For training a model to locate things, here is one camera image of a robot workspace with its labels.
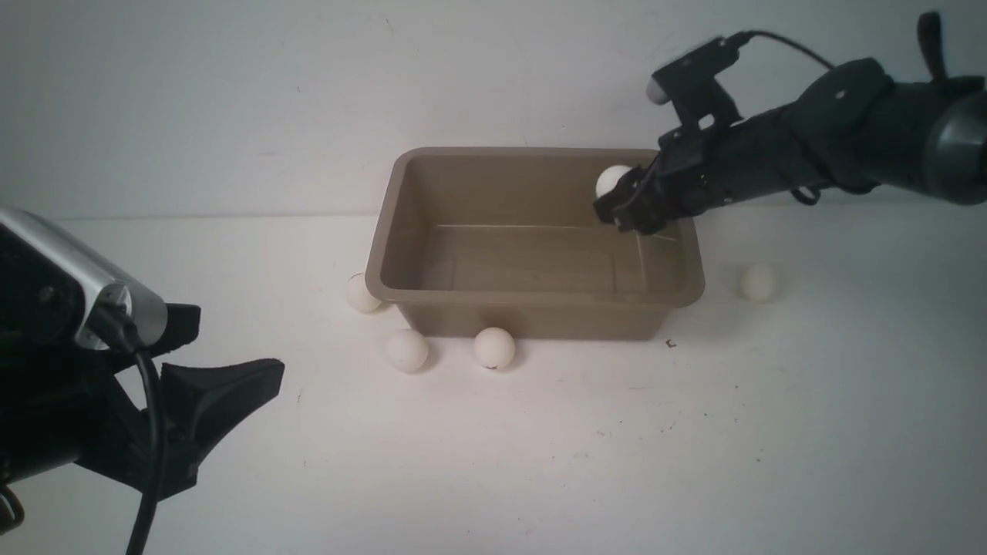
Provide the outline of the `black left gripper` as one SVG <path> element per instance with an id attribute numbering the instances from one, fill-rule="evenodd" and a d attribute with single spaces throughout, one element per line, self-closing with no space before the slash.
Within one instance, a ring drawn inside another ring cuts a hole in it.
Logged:
<path id="1" fill-rule="evenodd" d="M 167 313 L 135 318 L 152 361 L 200 337 L 202 308 L 166 303 Z M 116 373 L 133 356 L 76 345 L 35 345 L 2 333 L 2 484 L 77 464 L 134 489 L 155 467 L 150 426 Z M 278 396 L 285 363 L 274 358 L 225 368 L 162 365 L 166 456 L 160 499 L 197 485 L 205 458 L 254 411 Z"/>

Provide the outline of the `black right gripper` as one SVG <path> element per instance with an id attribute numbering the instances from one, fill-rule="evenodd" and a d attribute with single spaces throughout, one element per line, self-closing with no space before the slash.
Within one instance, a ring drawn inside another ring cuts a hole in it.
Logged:
<path id="1" fill-rule="evenodd" d="M 741 136 L 739 127 L 726 127 L 690 140 L 671 137 L 646 171 L 628 172 L 595 198 L 598 219 L 622 233 L 655 235 L 674 220 L 742 203 L 743 189 L 726 164 L 727 144 Z"/>

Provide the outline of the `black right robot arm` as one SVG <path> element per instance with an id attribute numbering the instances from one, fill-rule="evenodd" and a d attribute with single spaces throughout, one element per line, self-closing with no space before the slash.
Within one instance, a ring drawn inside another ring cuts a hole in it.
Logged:
<path id="1" fill-rule="evenodd" d="M 655 235 L 673 221 L 789 193 L 814 205 L 827 189 L 868 194 L 899 187 L 955 205 L 983 204 L 985 78 L 948 76 L 938 12 L 918 18 L 931 78 L 898 83 L 875 59 L 825 64 L 796 101 L 743 119 L 718 75 L 756 36 L 817 53 L 761 29 L 716 36 L 652 73 L 649 101 L 680 124 L 648 166 L 607 170 L 595 213 L 621 232 Z"/>

